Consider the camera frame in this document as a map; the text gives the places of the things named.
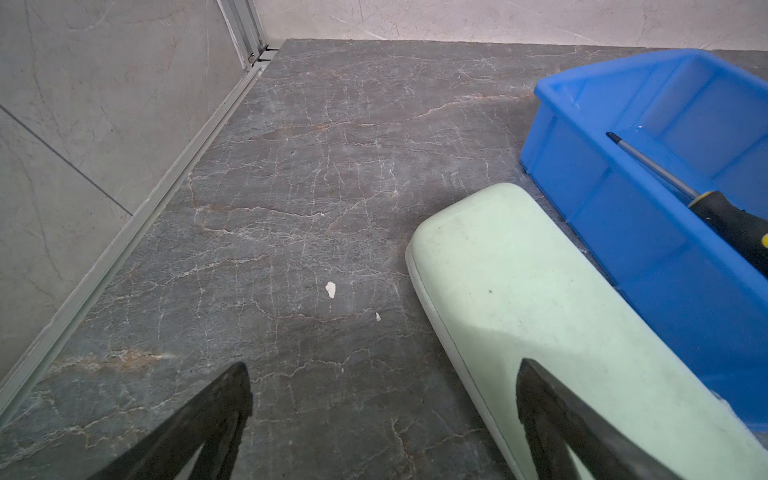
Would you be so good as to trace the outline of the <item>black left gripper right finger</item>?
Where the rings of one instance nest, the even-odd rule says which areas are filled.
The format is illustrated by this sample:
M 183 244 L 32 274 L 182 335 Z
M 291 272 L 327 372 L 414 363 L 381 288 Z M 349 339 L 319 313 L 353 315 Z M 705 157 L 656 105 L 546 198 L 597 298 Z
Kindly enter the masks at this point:
M 679 477 L 533 359 L 521 361 L 516 405 L 540 479 L 578 479 L 574 458 L 595 479 Z

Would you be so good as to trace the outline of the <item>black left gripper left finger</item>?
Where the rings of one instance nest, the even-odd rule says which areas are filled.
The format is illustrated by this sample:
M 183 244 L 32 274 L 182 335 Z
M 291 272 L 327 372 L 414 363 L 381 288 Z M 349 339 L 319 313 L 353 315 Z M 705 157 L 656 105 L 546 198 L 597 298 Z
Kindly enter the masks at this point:
M 93 479 L 174 479 L 195 459 L 191 479 L 229 479 L 253 394 L 246 365 L 236 362 Z

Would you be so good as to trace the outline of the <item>black yellow screwdriver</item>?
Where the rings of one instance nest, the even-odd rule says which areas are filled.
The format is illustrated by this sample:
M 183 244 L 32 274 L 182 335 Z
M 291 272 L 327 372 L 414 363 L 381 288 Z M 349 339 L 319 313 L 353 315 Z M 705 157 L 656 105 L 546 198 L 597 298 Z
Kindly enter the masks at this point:
M 606 136 L 646 168 L 690 198 L 687 206 L 764 277 L 767 276 L 767 220 L 733 205 L 721 191 L 699 193 L 614 132 Z

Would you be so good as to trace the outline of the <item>blue plastic bin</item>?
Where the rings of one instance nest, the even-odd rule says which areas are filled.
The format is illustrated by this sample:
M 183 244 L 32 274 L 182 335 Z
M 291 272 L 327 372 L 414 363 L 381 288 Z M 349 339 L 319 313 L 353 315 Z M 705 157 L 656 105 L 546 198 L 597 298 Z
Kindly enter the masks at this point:
M 751 429 L 767 428 L 767 280 L 622 149 L 767 214 L 767 84 L 702 50 L 539 80 L 521 161 L 619 293 Z

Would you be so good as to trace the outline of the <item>pale green case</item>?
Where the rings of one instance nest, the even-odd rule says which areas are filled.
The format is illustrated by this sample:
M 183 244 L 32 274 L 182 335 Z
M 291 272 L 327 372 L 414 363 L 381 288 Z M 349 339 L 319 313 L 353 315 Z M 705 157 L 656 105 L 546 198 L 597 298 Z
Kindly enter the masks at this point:
M 516 406 L 524 359 L 685 479 L 763 479 L 767 452 L 522 188 L 425 220 L 406 263 L 424 311 L 514 476 L 537 472 Z

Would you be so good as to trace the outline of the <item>aluminium left floor rail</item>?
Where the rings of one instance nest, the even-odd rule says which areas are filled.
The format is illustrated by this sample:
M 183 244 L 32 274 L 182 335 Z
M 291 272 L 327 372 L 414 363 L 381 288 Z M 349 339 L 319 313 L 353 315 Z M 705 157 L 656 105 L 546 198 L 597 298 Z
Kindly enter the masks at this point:
M 62 303 L 50 324 L 42 330 L 5 377 L 1 384 L 2 426 L 12 421 L 25 397 L 40 381 L 49 365 L 59 355 L 78 325 L 98 301 L 112 278 L 131 255 L 151 224 L 162 213 L 186 176 L 202 158 L 278 51 L 277 48 L 268 48 L 259 55 L 253 68 L 227 95 L 214 114 L 187 144 L 147 199 Z

